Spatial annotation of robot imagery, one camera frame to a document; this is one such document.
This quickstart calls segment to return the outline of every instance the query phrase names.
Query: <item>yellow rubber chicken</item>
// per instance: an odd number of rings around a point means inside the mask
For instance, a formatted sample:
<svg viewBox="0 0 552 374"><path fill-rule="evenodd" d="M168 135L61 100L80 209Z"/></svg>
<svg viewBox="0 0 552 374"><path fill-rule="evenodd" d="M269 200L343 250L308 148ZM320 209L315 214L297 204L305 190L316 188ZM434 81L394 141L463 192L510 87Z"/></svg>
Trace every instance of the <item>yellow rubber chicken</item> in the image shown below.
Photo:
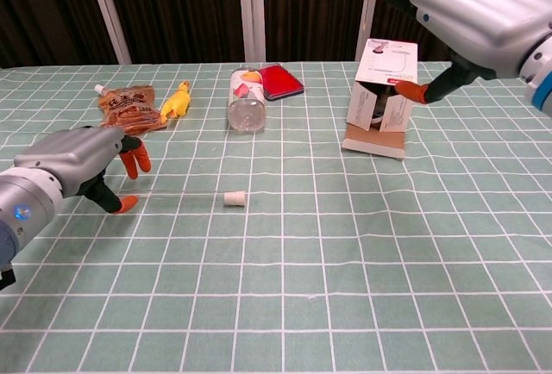
<svg viewBox="0 0 552 374"><path fill-rule="evenodd" d="M186 114L190 105L189 87L190 83L188 81L181 83L178 90L163 104L161 109L161 122L163 124L166 123L167 118L180 117Z"/></svg>

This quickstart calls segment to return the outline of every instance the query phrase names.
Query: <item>dark curtain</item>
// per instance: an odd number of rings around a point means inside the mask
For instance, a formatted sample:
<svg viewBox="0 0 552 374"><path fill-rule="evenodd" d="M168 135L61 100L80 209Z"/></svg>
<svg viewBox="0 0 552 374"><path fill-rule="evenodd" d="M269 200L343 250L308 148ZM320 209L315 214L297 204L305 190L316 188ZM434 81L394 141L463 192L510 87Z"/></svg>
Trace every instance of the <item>dark curtain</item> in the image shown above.
<svg viewBox="0 0 552 374"><path fill-rule="evenodd" d="M267 60L354 60L362 2L265 0Z"/></svg>
<svg viewBox="0 0 552 374"><path fill-rule="evenodd" d="M114 64L97 0L0 0L0 66Z"/></svg>
<svg viewBox="0 0 552 374"><path fill-rule="evenodd" d="M114 0L133 63L243 61L240 0Z"/></svg>
<svg viewBox="0 0 552 374"><path fill-rule="evenodd" d="M404 13L383 2L376 3L370 36L416 42L420 61L449 60L445 45L431 32Z"/></svg>

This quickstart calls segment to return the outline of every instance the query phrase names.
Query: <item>white box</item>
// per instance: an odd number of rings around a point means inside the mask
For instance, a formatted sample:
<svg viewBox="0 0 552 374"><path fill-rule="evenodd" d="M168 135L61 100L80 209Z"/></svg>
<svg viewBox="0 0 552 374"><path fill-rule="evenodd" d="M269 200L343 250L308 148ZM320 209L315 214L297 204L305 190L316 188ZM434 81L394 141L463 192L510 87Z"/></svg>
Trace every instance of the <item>white box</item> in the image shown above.
<svg viewBox="0 0 552 374"><path fill-rule="evenodd" d="M342 147L402 159L413 101L398 81L417 83L417 44L369 39L354 77Z"/></svg>

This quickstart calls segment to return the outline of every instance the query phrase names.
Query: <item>robotic hand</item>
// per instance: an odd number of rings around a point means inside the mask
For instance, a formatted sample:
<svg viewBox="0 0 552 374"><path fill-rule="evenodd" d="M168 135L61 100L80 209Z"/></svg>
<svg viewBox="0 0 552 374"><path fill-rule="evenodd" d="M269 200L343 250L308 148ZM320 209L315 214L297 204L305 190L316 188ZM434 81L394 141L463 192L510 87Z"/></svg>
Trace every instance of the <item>robotic hand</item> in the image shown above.
<svg viewBox="0 0 552 374"><path fill-rule="evenodd" d="M383 1L416 19L451 54L452 65L434 81L400 82L398 94L427 104L477 77L520 77L525 99L552 117L552 0Z"/></svg>
<svg viewBox="0 0 552 374"><path fill-rule="evenodd" d="M11 260L59 213L63 199L84 196L115 215L136 205L136 196L120 199L104 182L117 154L133 180L136 162L151 170L140 139L118 127L83 127L50 134L0 172L0 290L15 283Z"/></svg>

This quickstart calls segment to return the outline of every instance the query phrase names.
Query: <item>bottle cork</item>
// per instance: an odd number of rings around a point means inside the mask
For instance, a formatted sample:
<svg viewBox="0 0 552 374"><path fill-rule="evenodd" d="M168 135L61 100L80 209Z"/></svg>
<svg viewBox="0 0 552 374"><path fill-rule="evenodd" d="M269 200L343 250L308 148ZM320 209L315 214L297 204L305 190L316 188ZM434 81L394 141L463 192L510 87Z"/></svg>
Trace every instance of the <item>bottle cork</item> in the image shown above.
<svg viewBox="0 0 552 374"><path fill-rule="evenodd" d="M227 191L224 193L224 204L226 206L245 206L245 191Z"/></svg>

